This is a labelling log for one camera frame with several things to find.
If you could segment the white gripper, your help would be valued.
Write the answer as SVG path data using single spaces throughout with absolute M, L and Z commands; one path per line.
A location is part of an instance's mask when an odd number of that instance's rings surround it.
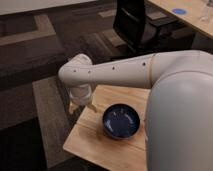
M 89 84 L 71 87 L 69 97 L 72 101 L 69 105 L 71 115 L 78 109 L 78 105 L 84 106 L 87 104 L 88 108 L 97 113 L 97 108 L 93 104 L 89 104 L 92 101 L 92 88 Z

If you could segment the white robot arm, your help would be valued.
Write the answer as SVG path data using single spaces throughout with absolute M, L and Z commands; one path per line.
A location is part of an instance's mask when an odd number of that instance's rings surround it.
M 102 64 L 78 54 L 58 76 L 76 105 L 97 85 L 148 89 L 148 171 L 213 171 L 213 54 L 158 52 Z

